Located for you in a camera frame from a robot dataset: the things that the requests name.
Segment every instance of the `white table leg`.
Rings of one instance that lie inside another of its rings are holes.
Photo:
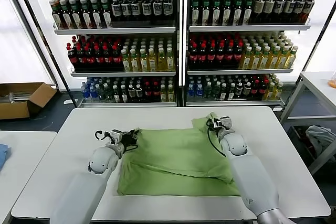
[[[336,154],[336,141],[333,141],[321,155],[308,167],[311,175],[316,173],[333,155]]]
[[[293,95],[290,97],[289,102],[286,104],[286,108],[280,117],[280,123],[283,123],[289,117],[295,104],[297,103],[298,96],[302,94],[302,92],[305,90],[305,87],[306,86],[303,84],[303,80],[301,80],[299,85],[296,87]]]

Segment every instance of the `folded cloth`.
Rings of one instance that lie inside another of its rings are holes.
[[[184,130],[140,129],[139,147],[123,156],[118,193],[238,196],[227,159],[207,139],[206,121],[194,119],[194,128]]]
[[[0,169],[5,164],[7,150],[8,150],[8,146],[7,145],[0,144]]]

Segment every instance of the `dark bottle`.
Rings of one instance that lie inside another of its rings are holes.
[[[112,13],[115,21],[121,21],[122,19],[122,8],[118,0],[113,0],[112,2]]]
[[[108,0],[101,0],[103,7],[104,26],[106,28],[112,28],[112,10]]]
[[[130,2],[128,0],[122,0],[121,9],[122,9],[123,20],[130,21],[131,15],[132,15]]]
[[[262,15],[261,22],[266,23],[266,24],[271,23],[271,16],[272,16],[274,3],[275,3],[274,0],[265,0],[264,9],[262,10],[263,15]]]
[[[155,20],[162,20],[162,1],[161,0],[154,0],[153,12],[154,12]]]
[[[252,13],[252,2],[253,0],[246,0],[246,5],[245,5],[244,13],[243,13],[243,21],[242,21],[243,26],[248,25],[250,22],[250,17]]]
[[[219,24],[219,18],[220,18],[220,7],[221,0],[215,0],[214,1],[214,7],[212,8],[212,25],[217,26]]]
[[[198,0],[193,0],[193,4],[190,10],[190,15],[191,15],[191,25],[192,26],[197,26],[198,25],[198,15],[199,15],[199,7],[198,7]]]
[[[265,0],[255,0],[253,12],[252,12],[252,20],[251,22],[254,24],[261,23],[262,11],[264,9]]]
[[[85,21],[85,25],[88,29],[93,29],[96,27],[96,23],[94,21],[92,11],[89,9],[89,5],[87,0],[80,0],[80,3],[82,4],[82,10],[83,10],[83,18]]]
[[[231,14],[231,0],[225,0],[224,8],[222,11],[222,26],[229,25],[230,14]]]
[[[271,17],[271,23],[277,24],[281,23],[281,16],[282,11],[285,7],[285,0],[275,0],[272,17]]]
[[[163,2],[164,19],[171,20],[173,18],[173,2],[172,0],[164,0]]]

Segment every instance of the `white table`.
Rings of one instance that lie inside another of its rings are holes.
[[[0,170],[0,223],[8,223],[11,209],[52,143],[56,132],[0,131],[0,144],[10,147]]]
[[[290,139],[269,107],[74,109],[15,204],[17,218],[48,219],[74,174],[87,169],[103,146],[98,129],[185,129],[210,112],[231,116],[278,187],[280,206],[291,218],[331,213]],[[240,197],[118,196],[120,163],[112,173],[94,221],[255,220]]]
[[[336,89],[328,85],[332,72],[302,72],[300,83],[289,99],[284,112],[281,115],[281,123],[290,121],[295,124],[315,124],[318,121],[329,121],[336,119]],[[289,116],[302,92],[308,88],[323,105],[333,113],[332,116]],[[321,155],[309,166],[311,174],[316,173],[333,155],[336,154],[336,142],[333,142]]]

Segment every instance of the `bottle label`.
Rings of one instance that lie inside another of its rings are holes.
[[[152,6],[151,3],[142,3],[143,15],[150,16],[152,15]]]
[[[161,94],[161,102],[166,102],[166,101],[167,101],[166,94]]]
[[[263,9],[264,9],[264,1],[258,1],[256,0],[254,3],[254,8],[253,8],[253,12],[255,13],[262,13]]]
[[[150,60],[149,65],[151,66],[151,72],[156,72],[155,60]]]
[[[121,4],[122,14],[124,16],[131,16],[131,5],[130,4]]]
[[[82,22],[80,21],[79,15],[77,13],[73,13],[72,17],[74,18],[77,28],[83,29]]]
[[[93,23],[91,22],[90,15],[88,13],[83,13],[83,18],[88,29],[93,28]]]
[[[173,71],[174,65],[173,65],[173,59],[167,59],[168,64],[168,71]]]
[[[173,102],[174,101],[174,94],[168,94],[168,101]]]
[[[249,63],[250,63],[250,58],[244,59],[244,63],[243,63],[242,69],[247,69]]]
[[[112,20],[111,15],[109,13],[104,13],[104,19],[107,28],[112,28]]]
[[[246,26],[250,20],[250,16],[251,16],[251,9],[247,9],[244,12],[244,18],[243,18],[243,26]]]
[[[163,3],[163,14],[172,15],[173,14],[173,3]]]
[[[129,72],[130,71],[129,62],[127,60],[124,60],[122,63],[124,64],[125,72]]]
[[[209,19],[209,10],[203,10],[202,26],[207,26],[208,25],[208,19]]]
[[[65,23],[67,24],[68,28],[72,29],[72,22],[71,22],[70,15],[67,13],[64,13],[63,17],[64,17]]]
[[[122,15],[121,5],[112,5],[112,12],[115,17],[120,17]]]
[[[122,95],[122,100],[124,101],[124,103],[127,103],[127,101],[128,101],[128,97],[127,97],[126,94],[123,94],[123,95]]]
[[[264,6],[264,13],[271,13],[274,7],[274,1],[266,1]]]
[[[193,10],[193,16],[192,16],[192,25],[197,26],[198,24],[198,10]]]
[[[269,65],[269,69],[275,69],[275,64],[278,61],[278,57],[274,57],[271,61],[271,64]]]
[[[215,59],[215,55],[208,55],[208,60],[214,60]]]
[[[223,22],[222,22],[223,26],[228,25],[229,18],[230,18],[230,12],[231,12],[231,10],[224,10],[224,12],[223,12]]]
[[[120,102],[120,98],[117,94],[114,95],[114,100],[115,102]]]
[[[220,14],[220,10],[214,10],[214,13],[212,15],[212,25],[213,26],[218,25],[219,14]]]
[[[232,23],[233,26],[237,26],[238,25],[239,19],[240,19],[240,15],[241,15],[241,11],[242,11],[241,9],[235,10],[235,15],[233,17],[233,23]]]
[[[58,27],[58,29],[62,29],[62,22],[61,19],[59,18],[58,14],[53,14],[54,21]]]
[[[148,72],[148,69],[147,69],[147,60],[146,59],[141,60],[141,66],[142,66],[142,71],[143,72]]]
[[[259,63],[259,58],[254,58],[252,62],[252,67],[251,69],[257,69]]]
[[[162,15],[162,3],[153,3],[154,15],[159,16]]]
[[[101,20],[100,20],[99,13],[94,13],[93,18],[95,19],[97,28],[103,28],[103,26],[101,25]]]
[[[133,72],[138,71],[138,62],[136,60],[132,60],[132,67],[133,67]]]
[[[131,9],[132,9],[132,15],[133,16],[139,16],[140,13],[140,4],[136,3],[136,4],[131,4]]]
[[[261,60],[259,69],[265,69],[267,60],[268,60],[267,57],[264,57],[264,58]]]

